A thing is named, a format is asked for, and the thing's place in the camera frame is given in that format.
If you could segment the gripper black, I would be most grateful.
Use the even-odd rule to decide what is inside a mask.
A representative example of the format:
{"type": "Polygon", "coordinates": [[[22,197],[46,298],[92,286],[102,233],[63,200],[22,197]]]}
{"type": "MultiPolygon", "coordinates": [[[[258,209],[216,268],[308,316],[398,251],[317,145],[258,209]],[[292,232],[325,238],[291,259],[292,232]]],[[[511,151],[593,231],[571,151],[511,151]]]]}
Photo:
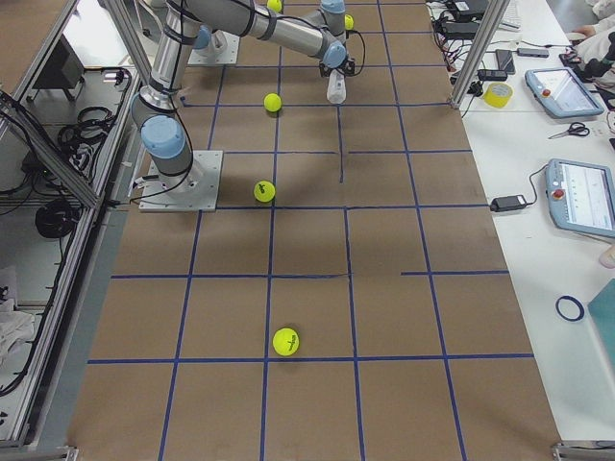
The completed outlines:
{"type": "Polygon", "coordinates": [[[319,63],[319,72],[321,76],[330,76],[334,71],[340,73],[342,76],[355,76],[357,74],[356,60],[353,58],[346,58],[337,67],[329,67],[323,62],[319,63]]]}

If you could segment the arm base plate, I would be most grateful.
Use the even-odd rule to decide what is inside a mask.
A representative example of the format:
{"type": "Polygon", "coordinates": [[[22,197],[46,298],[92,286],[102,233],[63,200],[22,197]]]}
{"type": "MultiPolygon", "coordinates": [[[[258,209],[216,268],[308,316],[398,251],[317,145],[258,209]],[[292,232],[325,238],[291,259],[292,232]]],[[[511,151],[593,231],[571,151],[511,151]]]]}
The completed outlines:
{"type": "Polygon", "coordinates": [[[198,55],[192,49],[190,57],[188,59],[188,64],[190,66],[218,66],[236,64],[239,47],[239,37],[226,32],[223,33],[228,42],[228,47],[225,52],[220,54],[217,58],[207,59],[198,55]]]}
{"type": "Polygon", "coordinates": [[[223,152],[196,150],[187,178],[170,178],[159,173],[151,160],[149,175],[157,176],[144,184],[144,199],[139,200],[143,212],[215,211],[223,163],[223,152]]]}

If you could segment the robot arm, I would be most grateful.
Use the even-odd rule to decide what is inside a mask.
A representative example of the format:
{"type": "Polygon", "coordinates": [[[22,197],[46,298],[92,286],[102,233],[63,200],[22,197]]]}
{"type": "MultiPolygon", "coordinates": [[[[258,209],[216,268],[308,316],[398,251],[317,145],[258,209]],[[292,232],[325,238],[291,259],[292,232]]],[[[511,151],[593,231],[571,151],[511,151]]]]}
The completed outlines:
{"type": "Polygon", "coordinates": [[[346,47],[342,1],[323,1],[305,17],[254,1],[170,1],[167,7],[153,68],[131,107],[164,193],[189,189],[201,177],[174,101],[192,54],[215,61],[227,50],[228,36],[252,36],[317,59],[331,85],[342,85],[357,72],[346,47]]]}
{"type": "Polygon", "coordinates": [[[193,45],[193,51],[204,58],[214,59],[225,52],[227,47],[228,42],[222,31],[216,30],[213,32],[206,25],[201,25],[193,45]]]}

